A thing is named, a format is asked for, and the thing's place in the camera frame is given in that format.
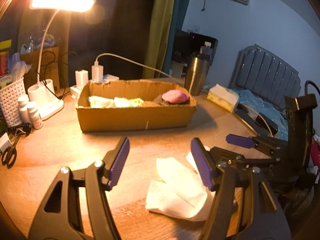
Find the black scissors handle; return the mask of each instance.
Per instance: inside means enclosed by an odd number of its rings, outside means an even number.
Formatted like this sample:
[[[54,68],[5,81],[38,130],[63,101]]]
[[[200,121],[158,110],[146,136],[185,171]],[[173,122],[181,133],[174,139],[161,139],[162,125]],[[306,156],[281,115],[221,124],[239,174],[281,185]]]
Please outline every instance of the black scissors handle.
[[[1,156],[1,163],[2,165],[7,165],[7,168],[10,169],[16,162],[16,159],[17,150],[15,148],[8,147]]]

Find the purple gripper pad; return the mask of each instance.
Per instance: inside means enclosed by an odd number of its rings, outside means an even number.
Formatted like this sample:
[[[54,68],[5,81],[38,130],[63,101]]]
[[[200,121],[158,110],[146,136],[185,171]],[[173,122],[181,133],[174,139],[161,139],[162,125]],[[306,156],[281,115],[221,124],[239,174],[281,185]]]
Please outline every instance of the purple gripper pad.
[[[215,163],[213,163],[208,152],[205,150],[198,138],[193,138],[191,141],[191,153],[199,170],[203,184],[207,186],[210,191],[213,191],[214,182],[212,180],[212,168],[215,169]]]
[[[255,148],[256,143],[248,137],[242,137],[234,134],[229,134],[226,136],[226,141],[227,143],[233,144],[233,145],[238,145],[243,148]]]
[[[114,158],[114,161],[109,171],[109,182],[108,182],[109,190],[112,190],[113,186],[116,186],[118,184],[118,181],[119,181],[122,169],[124,167],[125,161],[127,160],[129,151],[130,151],[130,141],[126,137],[123,140],[123,143],[120,149],[116,153],[116,156]]]

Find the crumpled paper towel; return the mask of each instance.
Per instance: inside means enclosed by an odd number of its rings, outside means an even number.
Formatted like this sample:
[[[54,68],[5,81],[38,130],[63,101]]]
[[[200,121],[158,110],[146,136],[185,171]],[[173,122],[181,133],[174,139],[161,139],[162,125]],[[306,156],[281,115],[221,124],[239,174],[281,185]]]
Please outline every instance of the crumpled paper towel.
[[[215,192],[203,185],[191,152],[186,159],[198,174],[173,157],[156,159],[157,172],[164,182],[151,181],[146,209],[174,218],[204,221]]]

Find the white woven basket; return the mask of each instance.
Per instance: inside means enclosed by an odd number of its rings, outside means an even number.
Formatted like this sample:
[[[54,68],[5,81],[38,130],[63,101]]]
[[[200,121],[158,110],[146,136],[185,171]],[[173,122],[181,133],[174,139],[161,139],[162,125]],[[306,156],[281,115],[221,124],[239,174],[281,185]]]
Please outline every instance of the white woven basket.
[[[0,90],[0,106],[9,127],[22,124],[18,98],[25,93],[23,78]]]

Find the wood grain tabletop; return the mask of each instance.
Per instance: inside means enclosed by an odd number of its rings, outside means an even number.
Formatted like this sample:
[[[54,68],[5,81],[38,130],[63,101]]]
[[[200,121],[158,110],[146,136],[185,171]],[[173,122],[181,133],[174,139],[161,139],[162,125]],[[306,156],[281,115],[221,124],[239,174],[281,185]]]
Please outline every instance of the wood grain tabletop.
[[[204,222],[173,219],[145,209],[150,182],[160,179],[156,172],[156,158],[174,157],[192,168],[185,157],[194,137],[199,137],[209,147],[221,147],[246,157],[263,158],[264,155],[254,149],[229,145],[225,141],[229,133],[242,136],[252,136],[253,133],[231,113],[207,101],[205,95],[195,98],[197,111],[185,128],[82,133],[75,109],[76,100],[66,96],[62,111],[45,121],[43,128],[20,139],[15,165],[10,170],[0,167],[0,201],[27,236],[38,205],[60,168],[86,168],[113,149],[121,136],[127,136],[131,144],[128,159],[118,185],[106,193],[122,239],[197,239]],[[237,201],[239,196],[240,190],[237,190]],[[92,236],[83,188],[80,189],[80,203],[85,233]],[[238,217],[237,212],[232,216],[228,235],[236,232]]]

